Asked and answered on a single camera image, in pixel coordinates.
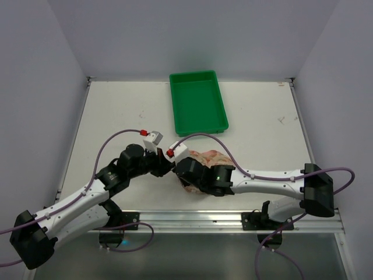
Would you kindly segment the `floral mesh laundry bag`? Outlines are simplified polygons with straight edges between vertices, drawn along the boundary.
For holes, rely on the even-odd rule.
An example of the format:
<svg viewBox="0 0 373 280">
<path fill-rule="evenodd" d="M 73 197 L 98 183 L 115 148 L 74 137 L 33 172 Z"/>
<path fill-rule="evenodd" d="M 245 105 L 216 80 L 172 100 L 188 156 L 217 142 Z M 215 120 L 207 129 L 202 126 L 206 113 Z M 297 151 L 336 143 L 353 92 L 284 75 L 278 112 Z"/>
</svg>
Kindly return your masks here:
<svg viewBox="0 0 373 280">
<path fill-rule="evenodd" d="M 235 163 L 233 163 L 233 161 L 228 156 L 216 150 L 209 150 L 207 152 L 197 152 L 195 150 L 190 150 L 189 156 L 207 167 L 212 167 L 215 165 L 235 166 Z M 206 193 L 202 192 L 200 189 L 198 189 L 198 187 L 195 187 L 191 184 L 187 185 L 182 180 L 180 180 L 180 182 L 186 192 L 206 195 Z"/>
</svg>

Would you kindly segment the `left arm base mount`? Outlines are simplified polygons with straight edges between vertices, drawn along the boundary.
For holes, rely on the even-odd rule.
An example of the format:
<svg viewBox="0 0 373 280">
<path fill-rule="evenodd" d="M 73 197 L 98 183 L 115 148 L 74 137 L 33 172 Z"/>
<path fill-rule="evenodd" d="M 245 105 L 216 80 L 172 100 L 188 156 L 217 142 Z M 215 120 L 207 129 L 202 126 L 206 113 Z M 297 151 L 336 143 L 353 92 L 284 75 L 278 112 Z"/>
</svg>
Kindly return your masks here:
<svg viewBox="0 0 373 280">
<path fill-rule="evenodd" d="M 138 225 L 135 223 L 140 221 L 139 217 L 139 212 L 120 212 L 111 216 L 104 226 L 105 230 L 115 227 L 118 229 L 115 229 L 114 233 L 100 232 L 98 236 L 100 245 L 118 248 L 125 241 L 126 231 L 138 230 Z"/>
</svg>

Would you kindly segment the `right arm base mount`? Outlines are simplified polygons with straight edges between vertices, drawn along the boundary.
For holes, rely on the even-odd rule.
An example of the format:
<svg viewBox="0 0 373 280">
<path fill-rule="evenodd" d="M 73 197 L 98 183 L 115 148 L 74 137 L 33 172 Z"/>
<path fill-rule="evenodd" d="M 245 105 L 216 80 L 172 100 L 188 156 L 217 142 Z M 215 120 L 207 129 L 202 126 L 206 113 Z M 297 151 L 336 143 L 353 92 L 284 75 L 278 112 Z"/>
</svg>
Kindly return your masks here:
<svg viewBox="0 0 373 280">
<path fill-rule="evenodd" d="M 264 231 L 276 229 L 289 224 L 293 221 L 292 218 L 288 218 L 283 222 L 277 222 L 269 218 L 268 209 L 270 201 L 265 201 L 262 205 L 261 210 L 254 209 L 250 212 L 241 213 L 242 229 L 246 231 Z M 282 231 L 277 233 L 274 237 L 271 237 L 264 243 L 264 246 L 268 249 L 277 250 L 283 241 Z"/>
</svg>

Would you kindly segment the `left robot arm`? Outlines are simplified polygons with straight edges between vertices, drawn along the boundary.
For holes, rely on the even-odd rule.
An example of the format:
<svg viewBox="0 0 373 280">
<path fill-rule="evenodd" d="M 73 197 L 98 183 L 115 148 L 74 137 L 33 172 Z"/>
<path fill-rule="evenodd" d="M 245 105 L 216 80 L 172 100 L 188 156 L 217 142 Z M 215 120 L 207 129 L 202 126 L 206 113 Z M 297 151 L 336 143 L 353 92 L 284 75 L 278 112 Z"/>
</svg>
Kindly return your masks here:
<svg viewBox="0 0 373 280">
<path fill-rule="evenodd" d="M 125 219 L 113 196 L 128 188 L 133 178 L 148 173 L 162 177 L 174 166 L 160 148 L 150 152 L 130 144 L 72 195 L 34 214 L 19 214 L 10 243 L 28 269 L 38 268 L 52 257 L 55 249 L 82 233 L 121 229 Z"/>
</svg>

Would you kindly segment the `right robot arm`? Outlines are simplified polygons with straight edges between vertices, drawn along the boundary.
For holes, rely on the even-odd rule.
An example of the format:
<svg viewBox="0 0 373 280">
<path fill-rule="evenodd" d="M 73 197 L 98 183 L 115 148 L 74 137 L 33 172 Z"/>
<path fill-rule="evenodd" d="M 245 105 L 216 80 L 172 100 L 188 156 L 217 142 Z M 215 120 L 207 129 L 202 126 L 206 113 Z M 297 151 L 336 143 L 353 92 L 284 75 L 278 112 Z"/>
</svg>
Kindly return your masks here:
<svg viewBox="0 0 373 280">
<path fill-rule="evenodd" d="M 175 165 L 174 173 L 184 186 L 223 197 L 226 195 L 261 193 L 280 195 L 265 201 L 260 211 L 241 214 L 244 230 L 275 230 L 288 225 L 294 216 L 308 214 L 320 218 L 335 215 L 333 180 L 311 163 L 303 169 L 283 172 L 242 171 L 232 165 L 207 167 L 187 157 Z"/>
</svg>

